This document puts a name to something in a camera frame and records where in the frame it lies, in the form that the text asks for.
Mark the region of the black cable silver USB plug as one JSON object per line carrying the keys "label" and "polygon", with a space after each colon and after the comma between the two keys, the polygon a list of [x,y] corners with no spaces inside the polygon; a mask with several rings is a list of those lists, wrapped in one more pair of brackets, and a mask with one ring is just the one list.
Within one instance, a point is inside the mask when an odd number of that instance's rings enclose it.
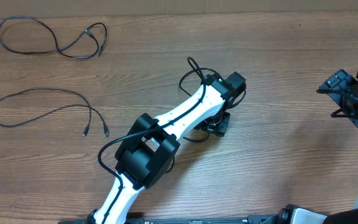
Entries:
{"label": "black cable silver USB plug", "polygon": [[[30,20],[33,21],[39,25],[41,25],[42,27],[46,28],[50,34],[53,37],[53,41],[54,41],[54,49],[53,50],[46,50],[46,51],[19,51],[19,50],[14,50],[10,47],[8,47],[3,39],[2,39],[2,27],[3,25],[10,20],[18,20],[18,19],[23,19],[23,20]],[[93,28],[95,28],[96,26],[101,26],[104,29],[104,38],[103,41],[101,43],[99,43],[99,41],[97,40],[97,38],[93,35],[93,33],[91,32],[91,30]],[[70,49],[71,47],[73,47],[84,35],[87,35],[88,37],[90,37],[96,44],[96,50],[89,55],[69,55],[66,54],[65,51]],[[48,55],[48,54],[60,54],[66,58],[72,58],[75,60],[88,60],[91,59],[93,57],[99,57],[103,51],[104,48],[106,46],[108,40],[108,28],[107,26],[102,23],[102,22],[96,22],[94,24],[91,24],[90,26],[88,26],[87,28],[85,28],[79,35],[78,37],[73,40],[70,44],[65,45],[63,47],[59,46],[58,44],[58,40],[57,40],[57,36],[55,35],[54,31],[45,23],[43,23],[42,21],[34,18],[34,17],[30,17],[30,16],[9,16],[5,19],[3,19],[0,23],[0,44],[2,45],[3,48],[5,48],[7,51],[12,52],[14,54],[21,54],[21,55]]]}

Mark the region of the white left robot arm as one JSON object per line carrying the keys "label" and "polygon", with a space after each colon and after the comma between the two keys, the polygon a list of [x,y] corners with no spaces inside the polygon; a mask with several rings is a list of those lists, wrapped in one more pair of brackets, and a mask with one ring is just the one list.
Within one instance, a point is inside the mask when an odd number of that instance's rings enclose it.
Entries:
{"label": "white left robot arm", "polygon": [[127,136],[119,139],[112,189],[87,223],[124,223],[137,196],[170,170],[180,139],[192,129],[223,137],[230,114],[246,95],[246,80],[237,72],[223,78],[211,72],[198,90],[171,111],[152,118],[139,116]]}

